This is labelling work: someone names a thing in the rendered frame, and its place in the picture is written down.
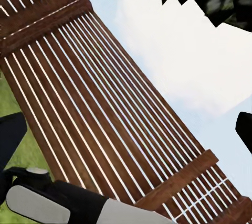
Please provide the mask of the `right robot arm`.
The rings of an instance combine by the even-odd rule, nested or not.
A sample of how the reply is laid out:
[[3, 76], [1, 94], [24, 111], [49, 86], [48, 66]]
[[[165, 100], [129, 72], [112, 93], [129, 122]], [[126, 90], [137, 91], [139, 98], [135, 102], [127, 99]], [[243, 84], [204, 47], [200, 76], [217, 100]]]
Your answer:
[[[0, 206], [40, 224], [175, 224], [156, 211], [70, 184], [42, 168], [13, 166], [0, 174]], [[13, 176], [17, 178], [13, 181]]]

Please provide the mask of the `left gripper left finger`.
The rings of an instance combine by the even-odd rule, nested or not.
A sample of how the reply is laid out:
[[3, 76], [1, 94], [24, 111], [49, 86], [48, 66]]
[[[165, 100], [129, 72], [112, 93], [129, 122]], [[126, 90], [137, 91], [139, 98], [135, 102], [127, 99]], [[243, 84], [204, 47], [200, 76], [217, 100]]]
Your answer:
[[0, 174], [27, 132], [22, 111], [0, 118]]

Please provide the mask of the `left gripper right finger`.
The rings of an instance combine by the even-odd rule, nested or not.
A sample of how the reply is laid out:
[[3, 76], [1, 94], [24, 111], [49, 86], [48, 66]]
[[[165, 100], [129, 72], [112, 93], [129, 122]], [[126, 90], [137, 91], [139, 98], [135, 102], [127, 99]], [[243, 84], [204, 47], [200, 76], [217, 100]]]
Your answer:
[[252, 154], [252, 114], [240, 112], [235, 130]]

